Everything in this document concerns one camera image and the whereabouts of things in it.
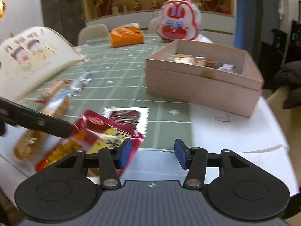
pink box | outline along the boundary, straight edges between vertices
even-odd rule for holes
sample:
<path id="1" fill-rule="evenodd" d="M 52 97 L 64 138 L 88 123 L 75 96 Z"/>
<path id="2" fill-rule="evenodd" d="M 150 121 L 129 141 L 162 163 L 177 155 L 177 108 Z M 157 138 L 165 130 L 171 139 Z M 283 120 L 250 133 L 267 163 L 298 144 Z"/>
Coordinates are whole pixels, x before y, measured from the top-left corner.
<path id="1" fill-rule="evenodd" d="M 235 65 L 235 73 L 169 61 L 183 53 Z M 262 94 L 263 78 L 241 49 L 194 40 L 175 40 L 146 58 L 147 92 L 251 117 Z"/>

packaged bread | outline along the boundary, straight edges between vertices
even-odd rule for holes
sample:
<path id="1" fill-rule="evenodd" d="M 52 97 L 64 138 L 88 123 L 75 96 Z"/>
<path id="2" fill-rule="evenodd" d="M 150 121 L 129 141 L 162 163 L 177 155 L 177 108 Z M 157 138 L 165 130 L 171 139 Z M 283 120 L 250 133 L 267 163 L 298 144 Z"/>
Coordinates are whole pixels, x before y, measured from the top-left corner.
<path id="1" fill-rule="evenodd" d="M 45 88 L 40 96 L 39 99 L 35 101 L 35 103 L 41 103 L 45 104 L 47 103 L 58 90 L 61 88 L 67 88 L 68 84 L 71 82 L 71 80 L 56 80 L 54 81 L 49 87 Z"/>
<path id="2" fill-rule="evenodd" d="M 60 118 L 69 108 L 70 90 L 60 89 L 54 97 L 50 99 L 42 113 Z M 47 133 L 36 130 L 27 130 L 14 146 L 14 155 L 17 159 L 28 161 L 32 157 L 38 147 L 43 144 L 44 139 L 48 136 Z"/>

checkered tablecloth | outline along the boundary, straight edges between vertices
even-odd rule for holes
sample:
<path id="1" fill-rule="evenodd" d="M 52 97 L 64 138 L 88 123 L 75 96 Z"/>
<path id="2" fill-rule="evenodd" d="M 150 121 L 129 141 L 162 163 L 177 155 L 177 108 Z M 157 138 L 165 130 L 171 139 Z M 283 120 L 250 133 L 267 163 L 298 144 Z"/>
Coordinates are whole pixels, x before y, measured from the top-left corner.
<path id="1" fill-rule="evenodd" d="M 27 98 L 25 105 L 37 109 L 34 100 L 56 79 L 76 79 L 83 71 L 94 71 L 94 79 L 72 98 L 64 120 L 75 122 L 91 109 L 102 114 L 105 108 L 149 108 L 146 138 L 141 148 L 172 150 L 176 138 L 192 145 L 192 123 L 189 103 L 146 92 L 145 58 L 166 46 L 156 35 L 145 35 L 144 44 L 111 48 L 108 38 L 88 41 L 82 53 L 91 60 L 68 67 L 39 86 Z"/>

